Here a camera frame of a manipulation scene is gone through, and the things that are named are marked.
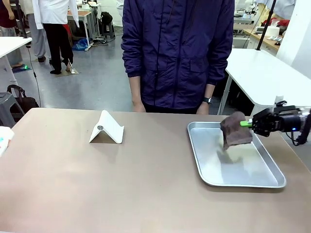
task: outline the white triangular object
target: white triangular object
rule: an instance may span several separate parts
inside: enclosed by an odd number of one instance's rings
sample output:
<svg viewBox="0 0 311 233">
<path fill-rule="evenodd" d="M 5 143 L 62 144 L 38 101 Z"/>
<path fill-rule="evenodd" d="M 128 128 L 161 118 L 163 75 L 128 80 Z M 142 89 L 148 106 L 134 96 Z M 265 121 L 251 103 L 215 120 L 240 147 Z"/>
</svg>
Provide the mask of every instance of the white triangular object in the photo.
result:
<svg viewBox="0 0 311 233">
<path fill-rule="evenodd" d="M 106 110 L 102 111 L 99 121 L 94 126 L 89 143 L 101 132 L 105 131 L 116 143 L 121 144 L 123 140 L 124 126 L 120 126 L 117 121 Z"/>
</svg>

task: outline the gray floor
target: gray floor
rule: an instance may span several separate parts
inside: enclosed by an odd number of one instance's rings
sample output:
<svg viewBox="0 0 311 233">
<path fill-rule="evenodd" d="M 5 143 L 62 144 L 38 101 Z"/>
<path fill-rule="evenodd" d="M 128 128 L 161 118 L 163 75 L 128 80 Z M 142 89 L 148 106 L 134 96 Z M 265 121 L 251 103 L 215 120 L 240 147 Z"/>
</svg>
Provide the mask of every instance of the gray floor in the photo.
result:
<svg viewBox="0 0 311 233">
<path fill-rule="evenodd" d="M 89 52 L 74 51 L 74 68 L 79 74 L 56 78 L 50 74 L 51 67 L 46 62 L 35 62 L 32 49 L 30 54 L 34 71 L 39 83 L 41 107 L 69 108 L 109 111 L 131 111 L 131 94 L 128 78 L 124 72 L 121 36 L 117 36 L 108 46 L 93 47 Z M 24 63 L 31 66 L 29 54 L 22 48 Z M 20 86 L 26 90 L 28 96 L 38 99 L 38 90 L 32 71 L 16 74 Z M 9 85 L 8 77 L 0 64 L 0 92 L 6 91 Z M 210 110 L 217 114 L 219 100 L 216 100 Z M 226 107 L 224 114 L 229 115 L 234 109 Z M 311 169 L 311 144 L 294 147 L 290 140 L 284 137 L 293 150 Z"/>
</svg>

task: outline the black trousers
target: black trousers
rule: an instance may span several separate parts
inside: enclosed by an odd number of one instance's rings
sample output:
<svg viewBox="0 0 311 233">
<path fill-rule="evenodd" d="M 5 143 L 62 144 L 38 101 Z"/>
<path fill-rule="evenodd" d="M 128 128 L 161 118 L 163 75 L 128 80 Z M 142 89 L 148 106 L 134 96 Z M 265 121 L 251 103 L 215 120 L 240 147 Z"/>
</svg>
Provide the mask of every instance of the black trousers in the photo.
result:
<svg viewBox="0 0 311 233">
<path fill-rule="evenodd" d="M 62 61 L 59 50 L 62 53 L 65 65 L 68 64 L 68 59 L 73 63 L 73 52 L 70 46 L 68 32 L 62 24 L 44 23 L 43 27 L 47 33 L 52 66 L 55 70 L 60 71 L 62 69 Z"/>
<path fill-rule="evenodd" d="M 153 105 L 143 103 L 147 113 L 174 113 L 174 114 L 196 114 L 199 107 L 197 108 L 186 108 L 186 109 L 173 109 L 173 108 L 162 108 Z"/>
</svg>

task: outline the navy blue windbreaker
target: navy blue windbreaker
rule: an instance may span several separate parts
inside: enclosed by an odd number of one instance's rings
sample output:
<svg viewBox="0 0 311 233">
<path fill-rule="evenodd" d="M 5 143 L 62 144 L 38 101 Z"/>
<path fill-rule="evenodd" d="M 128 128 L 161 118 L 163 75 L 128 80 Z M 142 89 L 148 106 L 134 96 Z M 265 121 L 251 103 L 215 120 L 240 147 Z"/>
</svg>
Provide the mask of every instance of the navy blue windbreaker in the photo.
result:
<svg viewBox="0 0 311 233">
<path fill-rule="evenodd" d="M 146 104 L 200 105 L 206 84 L 224 77 L 233 40 L 234 0 L 125 0 L 124 66 L 141 77 Z"/>
</svg>

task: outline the silver baking tray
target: silver baking tray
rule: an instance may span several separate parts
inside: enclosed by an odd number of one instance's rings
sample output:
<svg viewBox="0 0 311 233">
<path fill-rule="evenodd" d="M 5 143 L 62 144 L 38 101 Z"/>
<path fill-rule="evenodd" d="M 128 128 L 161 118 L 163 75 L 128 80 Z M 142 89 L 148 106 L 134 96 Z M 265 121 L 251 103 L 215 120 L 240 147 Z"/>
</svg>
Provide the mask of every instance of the silver baking tray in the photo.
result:
<svg viewBox="0 0 311 233">
<path fill-rule="evenodd" d="M 188 133 L 200 176 L 212 186 L 283 188 L 286 179 L 253 132 L 253 142 L 223 150 L 219 122 L 193 122 Z"/>
</svg>

